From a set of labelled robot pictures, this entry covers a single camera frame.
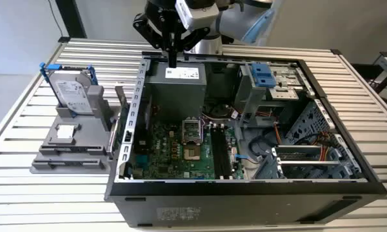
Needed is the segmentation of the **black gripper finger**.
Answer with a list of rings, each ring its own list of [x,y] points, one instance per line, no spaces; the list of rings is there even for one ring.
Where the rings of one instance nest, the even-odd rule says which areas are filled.
[[[182,30],[179,29],[174,35],[174,68],[177,68],[178,53],[189,51],[207,36],[210,27],[195,29],[185,38],[182,37]]]
[[[164,17],[159,18],[159,24],[162,26],[159,34],[150,25],[150,20],[146,14],[138,14],[134,20],[134,28],[148,41],[155,49],[162,49],[167,52],[169,57],[169,67],[174,67],[174,46],[173,46],[173,37],[169,27],[166,26]]]

